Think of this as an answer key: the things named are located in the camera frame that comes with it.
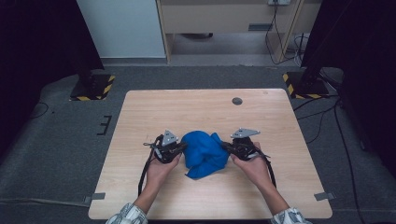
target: power outlet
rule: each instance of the power outlet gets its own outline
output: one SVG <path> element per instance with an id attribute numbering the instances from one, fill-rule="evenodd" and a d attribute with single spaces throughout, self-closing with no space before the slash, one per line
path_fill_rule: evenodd
<path id="1" fill-rule="evenodd" d="M 273 6 L 274 4 L 278 6 L 288 6 L 290 5 L 290 0 L 268 0 L 268 5 Z"/>

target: blue cloth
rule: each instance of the blue cloth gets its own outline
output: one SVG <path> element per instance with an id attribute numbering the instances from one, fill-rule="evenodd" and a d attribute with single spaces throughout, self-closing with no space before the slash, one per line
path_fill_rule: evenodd
<path id="1" fill-rule="evenodd" d="M 216 133 L 202 131 L 186 133 L 181 142 L 187 143 L 184 150 L 189 178 L 202 178 L 221 170 L 227 164 L 229 153 L 221 147 L 221 140 Z"/>

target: yellow and black tape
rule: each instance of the yellow and black tape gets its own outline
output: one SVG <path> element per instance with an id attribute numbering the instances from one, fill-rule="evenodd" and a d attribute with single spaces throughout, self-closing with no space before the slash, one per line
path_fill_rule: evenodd
<path id="1" fill-rule="evenodd" d="M 115 76 L 108 77 L 108 81 L 103 88 L 102 94 L 100 94 L 100 95 L 81 94 L 81 95 L 71 96 L 70 100 L 71 101 L 104 100 L 104 99 L 106 99 L 108 92 L 110 91 L 111 86 L 113 85 L 114 78 L 115 78 Z"/>
<path id="2" fill-rule="evenodd" d="M 288 74 L 283 74 L 283 80 L 286 83 L 286 87 L 288 88 L 289 95 L 292 99 L 318 99 L 318 98 L 329 96 L 329 94 L 315 94 L 315 93 L 300 94 L 300 93 L 297 93 L 294 90 L 294 87 L 290 81 Z"/>

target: person's left hand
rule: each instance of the person's left hand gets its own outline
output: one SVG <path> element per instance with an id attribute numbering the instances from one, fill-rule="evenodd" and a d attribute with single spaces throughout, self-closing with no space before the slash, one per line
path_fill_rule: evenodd
<path id="1" fill-rule="evenodd" d="M 177 166 L 180 157 L 181 153 L 169 163 L 161 163 L 157 159 L 151 161 L 147 172 L 147 185 L 160 188 L 169 173 Z"/>

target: shirt cuff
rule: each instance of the shirt cuff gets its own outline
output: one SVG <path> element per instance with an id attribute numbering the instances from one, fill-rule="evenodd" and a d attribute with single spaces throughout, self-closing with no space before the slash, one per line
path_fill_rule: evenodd
<path id="1" fill-rule="evenodd" d="M 310 221 L 305 220 L 303 215 L 297 208 L 289 208 L 285 211 L 282 211 L 273 218 L 271 218 L 272 224 L 312 224 Z"/>
<path id="2" fill-rule="evenodd" d="M 132 203 L 125 204 L 120 212 L 111 217 L 106 224 L 148 224 L 146 214 Z"/>

